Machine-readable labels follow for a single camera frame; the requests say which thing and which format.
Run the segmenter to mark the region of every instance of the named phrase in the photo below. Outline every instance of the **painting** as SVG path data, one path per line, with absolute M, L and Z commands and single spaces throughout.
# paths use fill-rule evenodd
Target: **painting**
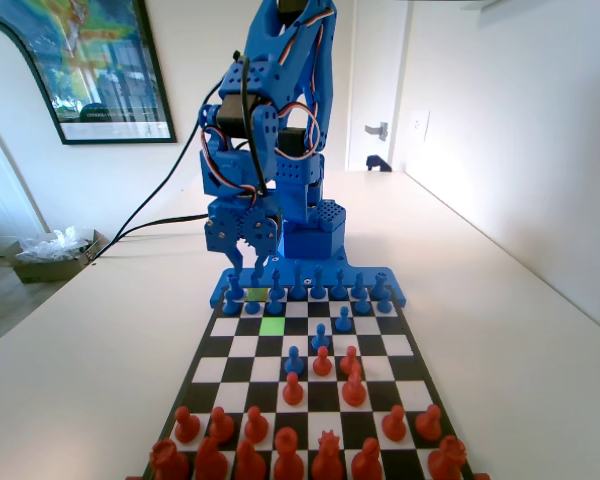
M 65 144 L 175 142 L 143 0 L 0 0 Z

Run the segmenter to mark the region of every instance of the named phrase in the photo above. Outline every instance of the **white table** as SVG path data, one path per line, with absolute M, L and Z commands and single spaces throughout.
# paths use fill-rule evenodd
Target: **white table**
M 206 211 L 200 190 L 163 213 Z M 600 328 L 408 177 L 330 173 L 325 190 L 351 264 L 394 269 L 474 471 L 600 480 Z M 142 473 L 228 266 L 202 232 L 124 241 L 0 340 L 0 479 Z

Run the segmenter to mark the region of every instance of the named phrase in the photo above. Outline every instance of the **plastic bag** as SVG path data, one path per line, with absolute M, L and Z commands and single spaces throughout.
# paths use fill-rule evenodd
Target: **plastic bag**
M 16 259 L 23 263 L 57 262 L 71 260 L 80 255 L 81 249 L 93 241 L 93 230 L 69 227 L 62 233 L 54 230 L 57 238 L 50 241 L 21 239 L 22 253 Z

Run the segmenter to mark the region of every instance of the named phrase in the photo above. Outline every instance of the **red chess piece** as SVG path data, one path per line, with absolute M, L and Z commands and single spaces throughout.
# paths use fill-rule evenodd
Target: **red chess piece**
M 302 401 L 304 389 L 298 383 L 298 374 L 296 372 L 291 372 L 287 375 L 287 384 L 284 386 L 284 390 L 282 390 L 282 396 L 284 401 L 289 405 L 298 405 Z
M 440 442 L 440 450 L 429 454 L 429 473 L 433 480 L 461 480 L 460 468 L 467 461 L 467 449 L 453 435 L 444 437 Z
M 340 462 L 340 437 L 330 432 L 322 432 L 320 438 L 320 451 L 311 464 L 313 480 L 342 480 L 344 467 Z
M 435 442 L 442 436 L 440 427 L 440 408 L 437 405 L 429 405 L 425 413 L 416 417 L 416 430 L 425 440 Z
M 349 381 L 342 386 L 342 398 L 352 407 L 359 407 L 366 400 L 367 390 L 360 378 L 360 365 L 354 365 L 351 369 Z
M 244 440 L 238 446 L 237 457 L 235 480 L 264 480 L 267 466 L 264 463 L 264 458 L 256 453 L 253 443 Z
M 256 406 L 249 409 L 247 417 L 249 421 L 244 427 L 244 434 L 253 443 L 260 443 L 267 436 L 269 422 L 261 415 L 260 409 Z
M 224 413 L 222 407 L 216 407 L 211 410 L 209 436 L 215 438 L 218 443 L 224 443 L 231 438 L 234 428 L 233 418 Z
M 356 357 L 357 354 L 358 351 L 356 350 L 356 347 L 347 347 L 347 356 L 340 360 L 340 370 L 346 375 L 351 374 L 351 367 L 353 365 L 360 365 L 360 362 L 358 362 L 358 358 Z
M 205 437 L 196 455 L 196 480 L 224 480 L 229 471 L 226 457 L 218 451 L 218 441 Z
M 276 450 L 279 458 L 273 467 L 274 480 L 302 480 L 304 463 L 296 453 L 298 435 L 289 427 L 281 428 L 276 434 Z
M 326 377 L 331 373 L 331 360 L 328 358 L 329 350 L 324 345 L 318 349 L 318 358 L 313 361 L 313 371 L 316 375 Z
M 178 453 L 173 440 L 161 440 L 149 454 L 149 465 L 156 472 L 156 480 L 187 480 L 190 477 L 189 460 Z
M 176 431 L 175 437 L 180 443 L 192 442 L 200 432 L 200 419 L 191 415 L 187 407 L 180 407 L 176 410 Z
M 367 438 L 362 445 L 362 451 L 356 454 L 351 462 L 353 480 L 382 480 L 382 465 L 379 458 L 378 440 Z
M 382 431 L 389 440 L 399 442 L 407 434 L 407 425 L 404 423 L 404 408 L 395 405 L 391 413 L 382 419 Z

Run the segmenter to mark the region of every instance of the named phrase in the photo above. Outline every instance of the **blue chess piece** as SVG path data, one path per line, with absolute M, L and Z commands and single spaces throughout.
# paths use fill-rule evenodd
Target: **blue chess piece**
M 307 297 L 307 290 L 302 284 L 302 268 L 300 262 L 296 261 L 296 266 L 293 269 L 294 284 L 293 288 L 289 290 L 289 295 L 294 300 L 304 300 Z
M 364 288 L 364 273 L 360 272 L 356 275 L 356 284 L 351 289 L 351 296 L 353 298 L 367 298 L 367 289 Z
M 302 375 L 304 362 L 300 358 L 298 347 L 291 347 L 289 349 L 289 358 L 284 362 L 284 371 L 287 372 L 287 375 L 291 372 L 296 372 L 298 376 Z
M 349 309 L 342 307 L 340 309 L 340 318 L 336 320 L 336 330 L 339 332 L 350 332 L 353 322 L 349 318 Z
M 316 266 L 316 284 L 311 289 L 311 296 L 316 300 L 321 300 L 327 296 L 327 290 L 322 285 L 322 265 Z
M 347 289 L 344 288 L 344 270 L 341 268 L 336 272 L 336 278 L 338 279 L 338 284 L 331 289 L 331 295 L 336 300 L 342 300 L 347 298 Z
M 274 298 L 279 300 L 284 297 L 284 288 L 280 286 L 280 270 L 276 268 L 271 277 L 273 278 L 273 288 L 269 291 L 269 297 L 271 300 Z
M 311 339 L 311 346 L 314 350 L 318 350 L 320 347 L 329 348 L 329 337 L 325 335 L 325 332 L 324 323 L 319 323 L 316 328 L 316 336 Z

